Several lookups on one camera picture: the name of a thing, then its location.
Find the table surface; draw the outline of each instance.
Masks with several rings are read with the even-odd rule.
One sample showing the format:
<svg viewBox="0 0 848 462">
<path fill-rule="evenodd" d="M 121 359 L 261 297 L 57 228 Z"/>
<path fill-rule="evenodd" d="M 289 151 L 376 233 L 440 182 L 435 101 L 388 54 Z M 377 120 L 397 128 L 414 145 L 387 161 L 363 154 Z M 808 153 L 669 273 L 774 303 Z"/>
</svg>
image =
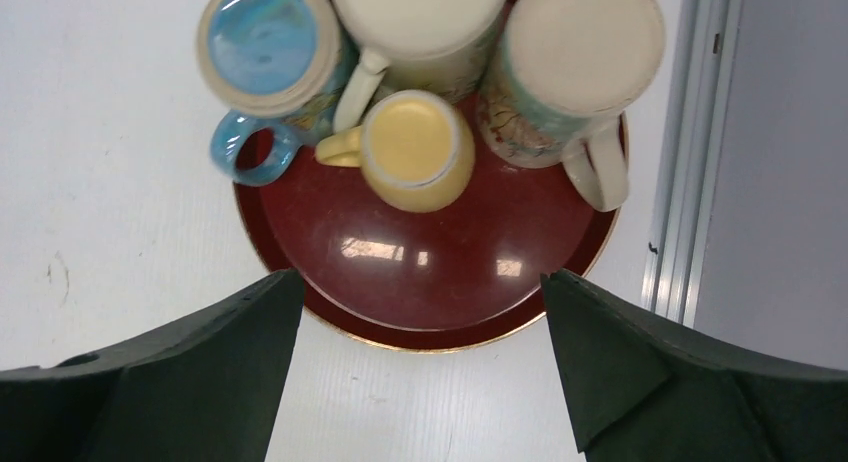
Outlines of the table surface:
<svg viewBox="0 0 848 462">
<path fill-rule="evenodd" d="M 0 0 L 0 370 L 54 365 L 261 278 L 207 144 L 226 108 L 193 44 L 207 0 Z M 628 109 L 631 195 L 589 279 L 640 298 L 681 0 Z M 305 315 L 269 461 L 582 460 L 544 321 L 454 354 Z"/>
</svg>

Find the round tray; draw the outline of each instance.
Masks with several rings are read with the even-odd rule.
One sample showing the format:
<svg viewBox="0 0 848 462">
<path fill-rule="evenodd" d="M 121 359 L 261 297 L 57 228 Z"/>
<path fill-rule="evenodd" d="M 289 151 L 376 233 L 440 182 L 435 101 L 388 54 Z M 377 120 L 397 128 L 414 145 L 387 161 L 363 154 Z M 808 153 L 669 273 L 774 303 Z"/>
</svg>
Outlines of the round tray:
<svg viewBox="0 0 848 462">
<path fill-rule="evenodd" d="M 540 274 L 591 269 L 618 211 L 594 211 L 560 165 L 520 169 L 494 155 L 477 133 L 475 104 L 472 96 L 457 105 L 474 132 L 474 174 L 438 212 L 394 209 L 359 170 L 319 165 L 311 149 L 270 185 L 235 186 L 265 266 L 297 268 L 309 282 L 305 306 L 319 320 L 384 348 L 450 352 L 542 318 Z M 622 117 L 625 152 L 626 132 Z M 271 140 L 255 134 L 239 163 L 258 165 Z"/>
</svg>

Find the gray panel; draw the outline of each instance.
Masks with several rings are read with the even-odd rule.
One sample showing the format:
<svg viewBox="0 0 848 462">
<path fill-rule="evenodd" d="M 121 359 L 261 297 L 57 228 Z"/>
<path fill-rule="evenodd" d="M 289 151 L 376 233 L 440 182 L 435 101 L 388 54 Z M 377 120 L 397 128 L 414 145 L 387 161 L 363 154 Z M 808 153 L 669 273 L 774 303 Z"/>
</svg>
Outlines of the gray panel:
<svg viewBox="0 0 848 462">
<path fill-rule="evenodd" d="M 848 369 L 848 0 L 744 0 L 695 327 Z"/>
</svg>

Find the yellow mug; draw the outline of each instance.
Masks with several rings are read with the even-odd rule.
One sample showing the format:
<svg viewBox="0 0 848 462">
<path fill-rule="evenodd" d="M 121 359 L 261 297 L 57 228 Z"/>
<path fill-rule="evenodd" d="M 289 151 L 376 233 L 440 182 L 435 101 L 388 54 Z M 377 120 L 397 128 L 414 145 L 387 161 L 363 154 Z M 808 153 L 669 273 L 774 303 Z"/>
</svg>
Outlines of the yellow mug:
<svg viewBox="0 0 848 462">
<path fill-rule="evenodd" d="M 361 126 L 322 140 L 315 159 L 360 167 L 371 189 L 392 207 L 433 212 L 468 186 L 474 139 L 452 105 L 429 92 L 402 90 L 375 105 Z"/>
</svg>

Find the floral pattern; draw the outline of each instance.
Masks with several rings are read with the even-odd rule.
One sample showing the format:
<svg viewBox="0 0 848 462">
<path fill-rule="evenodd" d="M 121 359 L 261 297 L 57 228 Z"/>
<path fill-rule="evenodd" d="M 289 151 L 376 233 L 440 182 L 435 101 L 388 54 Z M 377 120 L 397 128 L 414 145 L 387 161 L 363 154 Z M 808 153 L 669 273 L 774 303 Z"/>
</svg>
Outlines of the floral pattern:
<svg viewBox="0 0 848 462">
<path fill-rule="evenodd" d="M 557 113 L 530 96 L 513 77 L 502 48 L 483 80 L 476 115 L 489 147 L 522 167 L 557 163 L 565 144 L 589 121 Z"/>
<path fill-rule="evenodd" d="M 495 42 L 500 35 L 503 20 L 499 17 L 495 20 L 486 32 L 474 42 L 471 48 L 471 53 L 466 62 L 466 68 L 463 75 L 456 77 L 449 82 L 449 88 L 443 90 L 430 90 L 428 87 L 422 87 L 423 90 L 435 92 L 443 99 L 450 103 L 456 103 L 471 95 L 477 90 L 480 85 L 480 79 L 486 71 L 486 64 L 492 57 L 492 52 L 496 48 Z"/>
<path fill-rule="evenodd" d="M 333 75 L 324 89 L 303 104 L 303 107 L 284 115 L 281 119 L 286 125 L 297 128 L 305 134 L 308 142 L 317 143 L 333 134 L 333 116 L 341 98 L 345 84 L 353 73 L 358 56 L 347 34 L 342 33 L 338 62 Z"/>
</svg>

